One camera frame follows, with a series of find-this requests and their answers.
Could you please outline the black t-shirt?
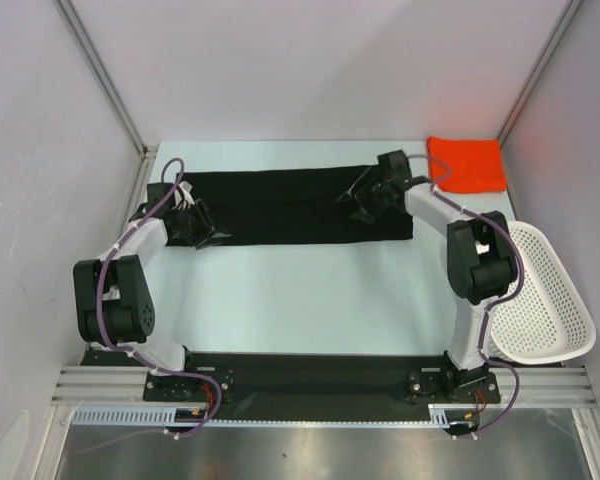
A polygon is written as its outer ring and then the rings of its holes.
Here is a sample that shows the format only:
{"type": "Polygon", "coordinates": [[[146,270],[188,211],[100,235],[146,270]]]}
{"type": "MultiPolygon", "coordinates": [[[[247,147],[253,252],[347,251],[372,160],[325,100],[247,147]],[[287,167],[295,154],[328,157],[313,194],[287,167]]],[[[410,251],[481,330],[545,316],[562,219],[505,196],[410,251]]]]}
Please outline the black t-shirt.
{"type": "Polygon", "coordinates": [[[184,180],[213,220],[229,232],[222,246],[321,245],[413,238],[413,220],[396,209],[372,224],[351,216],[357,204],[338,198],[375,166],[187,172],[184,180]]]}

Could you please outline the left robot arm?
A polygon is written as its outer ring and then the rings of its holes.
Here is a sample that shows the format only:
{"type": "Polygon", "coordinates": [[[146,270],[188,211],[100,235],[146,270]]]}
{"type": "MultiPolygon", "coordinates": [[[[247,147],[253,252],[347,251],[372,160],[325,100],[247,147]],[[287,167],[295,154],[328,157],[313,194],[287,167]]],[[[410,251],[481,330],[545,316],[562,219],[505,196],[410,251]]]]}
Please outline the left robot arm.
{"type": "Polygon", "coordinates": [[[147,201],[131,216],[122,236],[99,257],[73,267],[77,325],[83,340],[124,354],[154,376],[167,376],[177,398],[194,397],[201,385],[217,395],[221,385],[186,366],[188,350],[154,339],[156,308],[144,268],[165,247],[216,246],[230,236],[216,224],[189,185],[152,183],[147,201]]]}

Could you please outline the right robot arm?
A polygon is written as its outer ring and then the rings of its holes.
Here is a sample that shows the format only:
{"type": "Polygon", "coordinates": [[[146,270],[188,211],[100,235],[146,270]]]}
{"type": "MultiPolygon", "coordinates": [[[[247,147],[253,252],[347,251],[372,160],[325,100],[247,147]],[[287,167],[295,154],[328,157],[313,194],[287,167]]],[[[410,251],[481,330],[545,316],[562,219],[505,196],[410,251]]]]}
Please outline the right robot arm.
{"type": "Polygon", "coordinates": [[[367,225],[389,210],[424,221],[445,241],[446,276],[456,302],[450,347],[444,352],[436,394],[453,401],[472,398],[487,380],[486,344],[491,312],[512,300],[524,283],[523,260],[499,211],[476,213],[441,194],[451,167],[434,157],[442,173],[416,176],[402,150],[381,154],[338,197],[351,219],[367,225]]]}

